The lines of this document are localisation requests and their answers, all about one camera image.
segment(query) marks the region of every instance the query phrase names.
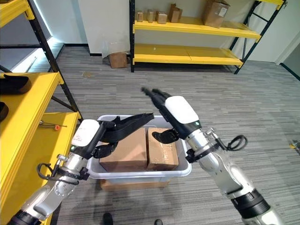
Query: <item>yellow metal shelving unit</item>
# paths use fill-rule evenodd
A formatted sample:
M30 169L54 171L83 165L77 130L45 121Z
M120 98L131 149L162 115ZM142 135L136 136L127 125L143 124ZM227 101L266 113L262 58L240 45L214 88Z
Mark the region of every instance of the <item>yellow metal shelving unit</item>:
M256 41L260 39L260 35L255 31L250 30L246 25L238 22L225 21L222 27L215 28L203 25L200 18L185 17L180 19L180 22L167 22L166 24L159 24L157 22L135 21L135 30L158 30L158 31L172 31L196 34L212 34L223 35L242 38L254 38Z
M79 119L79 113L46 113L41 119L50 123L63 124L67 127L62 127L59 131L51 128L36 129L26 154L19 163L19 168L16 169L15 177L11 178L14 185L9 189L3 202L1 224L6 224L11 216L20 209L26 199L46 183L46 180L38 177L36 166L42 162L54 165L58 154L68 153ZM45 168L43 169L43 174L50 173ZM50 220L51 218L49 217L44 223L48 225Z
M63 82L59 73L7 73L26 75L32 87L22 95L1 95L9 113L1 122L1 209L14 180L15 173L25 155L38 123L56 86Z
M254 12L255 8L261 3L267 2L277 5L277 8L270 19L265 19ZM144 20L138 22L135 20L135 0L129 0L129 33L130 33L130 66L131 72L134 72L136 62L154 62L154 63L185 63L185 64L218 64L218 65L235 65L235 74L244 65L251 52L254 50L261 37L266 32L279 9L282 7L285 0L256 0L254 1L248 15L243 23L238 22L223 22L220 28L214 28L203 25L200 18L181 17L178 23L167 22L159 24L157 22L149 23ZM247 26L251 15L258 16L266 21L266 25L262 32L258 34L252 31ZM156 30L164 32L183 32L208 34L219 36L235 37L229 49L207 48L207 47L186 47L175 45L145 45L135 43L135 34L137 30ZM244 38L244 48L242 58L238 59L233 53L238 38ZM255 39L248 53L246 54L247 38Z
M34 14L27 0L13 0L9 3L0 4L0 28L22 13L25 13L28 20L34 19Z
M135 62L242 65L229 49L135 44Z
M27 76L32 87L25 94L0 96L9 108L0 126L1 224L6 224L24 201L45 184L35 167L41 162L53 164L57 154L67 153L80 117L79 112L44 114L57 85L63 83L59 73L5 74ZM41 119L67 127L60 131L38 128Z
M0 224L6 224L25 200L46 183L38 177L36 166L39 163L53 165L58 154L67 154L78 120L82 120L30 2L13 0L0 4L0 28L22 13L29 20L39 45L8 45L5 48L42 48L54 73L11 73L4 66L0 67L6 75L29 77L32 84L24 94L0 96L1 102L9 109L0 125ZM62 87L70 105L53 96L58 85ZM45 113L51 98L73 112ZM61 127L59 131L40 128L38 124L41 119L67 127ZM50 221L51 217L42 224L49 225Z

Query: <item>red object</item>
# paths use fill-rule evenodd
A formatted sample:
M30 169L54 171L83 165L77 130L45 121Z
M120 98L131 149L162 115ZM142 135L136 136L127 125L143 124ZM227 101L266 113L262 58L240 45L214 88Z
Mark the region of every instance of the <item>red object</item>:
M55 130L60 130L60 125L57 125L57 124L56 124L56 125L54 126L54 129L55 129Z

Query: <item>black metal shelf post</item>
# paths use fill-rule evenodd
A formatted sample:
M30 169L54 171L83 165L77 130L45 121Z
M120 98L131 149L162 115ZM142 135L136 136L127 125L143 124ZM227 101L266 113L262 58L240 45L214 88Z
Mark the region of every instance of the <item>black metal shelf post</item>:
M60 68L59 68L59 66L58 66L58 64L56 62L56 59L53 56L52 51L51 51L51 49L50 49L50 47L49 47L49 45L47 43L47 40L46 40L46 38L44 36L44 33L42 31L42 28L41 28L39 22L38 22L37 16L36 16L36 14L35 14L35 12L34 12L34 10L32 8L32 5L31 5L30 1L27 1L27 2L28 2L29 6L30 6L30 8L32 10L33 15L34 15L34 19L33 20L29 20L29 23L30 23L30 25L31 25L31 27L32 27L32 29L33 29L36 37L37 37L37 40L38 40L39 44L38 45L3 45L3 46L0 46L0 48L2 48L2 49L7 49L7 48L42 48L43 51L44 51L44 54L45 54L46 58L48 59L48 62L50 64L51 69L55 73L59 72L62 80L64 81L64 83L61 84L60 86L63 89L63 91L64 91L64 93L65 93L65 95L66 95L66 97L67 97L67 99L68 99L68 101L70 103L70 105L67 104L67 103L65 103L64 101L62 101L62 100L54 97L54 96L52 97L52 100L60 103L61 105L67 107L68 109L70 109L70 110L72 110L74 112L79 112L80 117L81 117L79 119L79 121L81 122L83 120L83 117L82 117L82 115L81 115L81 113L80 113L80 111L78 109L78 106L77 106L77 104L76 104L76 102L75 102L75 100L74 100L74 98L73 98L73 96L72 96L72 94L71 94L71 92L69 90L69 87L67 86L66 80L64 79L63 75L61 74ZM3 72L6 72L6 73L9 72L9 70L6 69L3 66L0 66L0 69Z
M244 20L244 24L245 24L246 26L248 26L248 25L249 25L250 17L251 17L252 15L255 15L255 16L257 16L258 18L264 20L264 21L266 22L266 25L265 25L265 27L263 28L262 32L260 33L261 38L251 46L250 50L248 51L248 53L247 53L246 55L245 55L245 51L246 51L246 45L247 45L247 38L245 38L244 46L243 46L243 55L242 55L242 59L241 59L241 61L243 62L243 64L242 64L240 67L237 67L237 69L235 70L234 74L237 74L237 73L240 71L240 69L243 67L243 65L245 64L245 62L247 61L247 59L249 58L249 56L250 56L251 53L253 52L253 50L256 48L256 46L257 46L258 43L261 41L261 39L262 39L262 37L264 36L264 34L266 33L266 31L268 30L268 28L270 27L270 25L271 25L272 22L274 21L274 19L275 19L275 17L277 16L278 12L280 11L280 9L281 9L281 8L283 7L283 5L285 4L285 1L286 1L286 0L283 0L284 3L280 6L280 8L278 8L278 9L276 9L276 10L274 11L274 13L272 14L272 16L271 16L271 18L270 18L269 20L263 18L262 16L260 16L260 15L258 15L258 14L256 14L256 13L254 12L254 10L255 10L256 7L261 3L261 1L255 1L255 2L253 3L253 5L252 5L252 7L251 7L251 9L250 9L250 11L249 11L249 13L248 13L248 15L246 16L246 18L245 18L245 20ZM231 44L231 46L230 46L230 48L229 48L230 50L232 50L232 49L234 48L234 46L235 46L235 44L236 44L236 42L237 42L238 39L239 39L239 37L236 37L236 38L233 40L233 42L232 42L232 44Z
M130 68L131 72L135 71L135 0L129 0L129 35L130 35Z

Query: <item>white door frame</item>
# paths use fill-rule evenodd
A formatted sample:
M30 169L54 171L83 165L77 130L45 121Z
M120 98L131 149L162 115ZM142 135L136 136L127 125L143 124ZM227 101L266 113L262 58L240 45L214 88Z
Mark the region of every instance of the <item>white door frame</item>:
M290 44L284 49L284 51L279 55L279 57L275 60L276 65L284 62L286 58L294 51L294 49L300 44L300 31L294 37L294 39L290 42Z

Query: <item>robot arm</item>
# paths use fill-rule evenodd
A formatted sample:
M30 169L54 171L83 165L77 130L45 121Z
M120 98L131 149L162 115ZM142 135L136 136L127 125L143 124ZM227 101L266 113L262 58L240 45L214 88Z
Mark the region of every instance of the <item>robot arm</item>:
M228 157L227 150L239 150L247 144L244 136L237 136L225 146L213 129L202 131L198 115L184 97L171 96L158 89L150 91L142 88L142 91L173 126L173 129L162 133L153 132L154 138L161 143L171 143L179 138L186 140L191 146L186 159L190 163L197 161L214 179L221 192L238 210L245 225L285 224L255 189L252 181Z
M145 125L154 116L152 113L139 114L113 121L84 120L76 131L68 157L57 156L57 162L52 169L50 164L41 163L37 172L47 183L37 190L9 221L8 225L39 225L46 220L68 197L79 184L80 180L89 177L86 168L91 157L103 158L110 155L122 140L141 126ZM96 146L99 141L109 143ZM40 169L46 166L51 174L44 176Z

